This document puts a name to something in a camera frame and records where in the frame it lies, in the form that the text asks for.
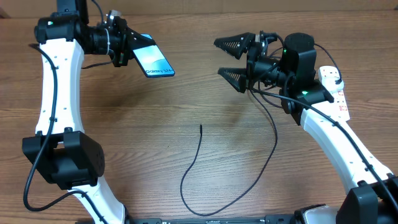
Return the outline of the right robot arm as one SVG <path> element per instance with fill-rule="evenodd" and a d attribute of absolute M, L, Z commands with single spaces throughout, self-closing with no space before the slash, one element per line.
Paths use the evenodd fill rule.
<path fill-rule="evenodd" d="M 282 55 L 272 58 L 269 44 L 280 40 Z M 276 86 L 283 110 L 311 135 L 336 169 L 346 197 L 340 207 L 325 204 L 300 208 L 291 215 L 269 215 L 266 222 L 396 223 L 397 176 L 379 162 L 348 126 L 343 110 L 343 81 L 336 67 L 315 68 L 311 35 L 250 32 L 218 38 L 215 46 L 235 58 L 246 55 L 245 68 L 220 68 L 238 92 L 256 83 Z"/>

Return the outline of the blue Galaxy smartphone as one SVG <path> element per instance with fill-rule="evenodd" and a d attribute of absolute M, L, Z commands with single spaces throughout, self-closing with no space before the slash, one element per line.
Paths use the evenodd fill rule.
<path fill-rule="evenodd" d="M 152 39 L 149 34 L 142 34 Z M 147 78 L 173 77 L 175 71 L 158 45 L 132 50 L 133 56 Z"/>

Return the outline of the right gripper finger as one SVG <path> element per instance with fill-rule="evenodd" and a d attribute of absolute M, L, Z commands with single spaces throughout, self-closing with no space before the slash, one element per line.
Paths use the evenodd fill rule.
<path fill-rule="evenodd" d="M 246 32 L 231 37 L 217 38 L 213 44 L 234 58 L 240 59 L 242 54 L 248 51 L 251 42 L 253 42 L 255 38 L 255 34 Z"/>
<path fill-rule="evenodd" d="M 247 89 L 247 70 L 245 68 L 226 68 L 218 69 L 221 75 L 237 92 L 245 93 Z"/>

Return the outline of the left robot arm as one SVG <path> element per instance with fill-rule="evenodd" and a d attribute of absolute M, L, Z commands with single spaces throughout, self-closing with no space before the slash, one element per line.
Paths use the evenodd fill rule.
<path fill-rule="evenodd" d="M 34 29 L 43 65 L 40 116 L 22 152 L 39 173 L 66 196 L 76 197 L 93 223 L 131 223 L 132 218 L 104 177 L 101 145 L 87 136 L 80 113 L 80 74 L 86 55 L 107 55 L 115 67 L 136 60 L 149 78 L 175 72 L 154 39 L 128 27 L 119 11 L 102 15 L 91 26 L 85 1 L 58 1 L 57 9 Z"/>

